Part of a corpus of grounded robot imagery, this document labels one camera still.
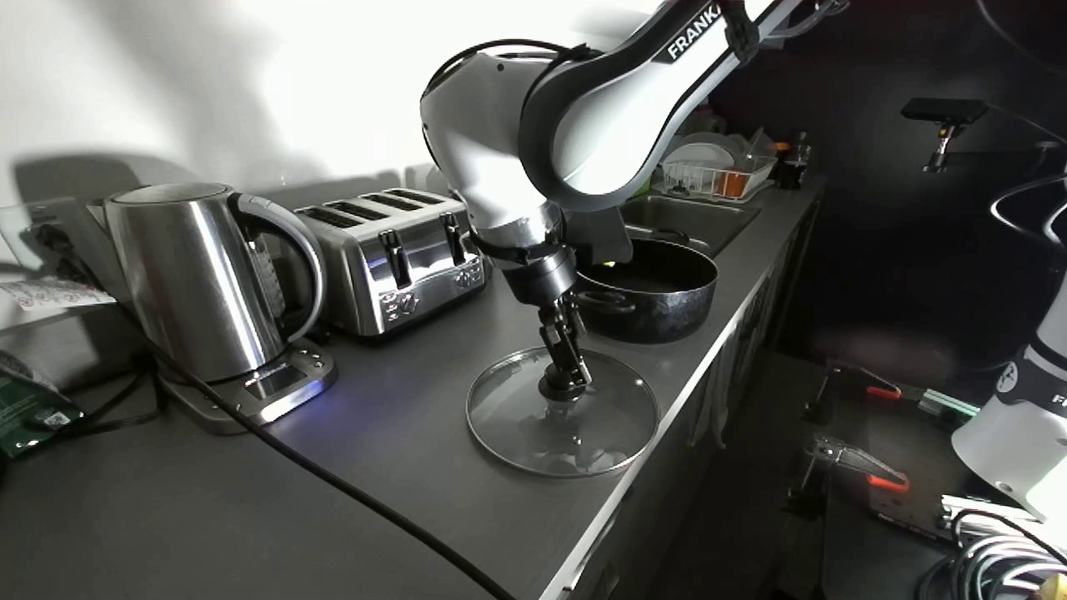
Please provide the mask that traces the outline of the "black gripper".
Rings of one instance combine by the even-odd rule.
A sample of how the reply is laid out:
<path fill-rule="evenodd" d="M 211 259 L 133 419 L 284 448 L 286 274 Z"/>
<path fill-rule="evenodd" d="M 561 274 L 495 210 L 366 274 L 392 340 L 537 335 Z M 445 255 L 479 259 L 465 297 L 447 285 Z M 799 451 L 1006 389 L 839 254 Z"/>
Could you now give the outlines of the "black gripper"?
<path fill-rule="evenodd" d="M 521 303 L 540 308 L 540 340 L 550 357 L 540 375 L 545 398 L 563 398 L 566 381 L 569 388 L 585 389 L 590 383 L 590 370 L 580 350 L 580 310 L 569 293 L 576 283 L 569 248 L 561 239 L 546 239 L 537 248 L 488 248 L 488 255 L 503 274 Z"/>

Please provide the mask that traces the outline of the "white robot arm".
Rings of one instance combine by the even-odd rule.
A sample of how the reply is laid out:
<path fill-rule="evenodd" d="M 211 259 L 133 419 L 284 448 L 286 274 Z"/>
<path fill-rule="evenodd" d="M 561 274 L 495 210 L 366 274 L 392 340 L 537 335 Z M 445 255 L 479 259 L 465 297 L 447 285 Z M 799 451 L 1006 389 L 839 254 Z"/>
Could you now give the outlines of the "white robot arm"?
<path fill-rule="evenodd" d="M 546 398 L 590 388 L 569 299 L 575 254 L 623 254 L 619 202 L 687 115 L 756 50 L 847 3 L 665 0 L 612 50 L 488 40 L 436 67 L 421 94 L 423 143 L 460 194 L 477 248 L 540 314 Z"/>

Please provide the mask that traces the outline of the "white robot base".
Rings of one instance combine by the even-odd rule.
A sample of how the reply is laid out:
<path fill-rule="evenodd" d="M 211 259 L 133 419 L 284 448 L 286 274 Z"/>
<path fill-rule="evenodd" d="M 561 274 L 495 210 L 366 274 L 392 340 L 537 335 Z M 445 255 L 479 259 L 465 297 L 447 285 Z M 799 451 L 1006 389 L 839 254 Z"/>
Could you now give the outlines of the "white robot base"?
<path fill-rule="evenodd" d="M 992 398 L 952 431 L 952 454 L 985 484 L 1045 521 L 1067 518 L 1067 280 Z"/>

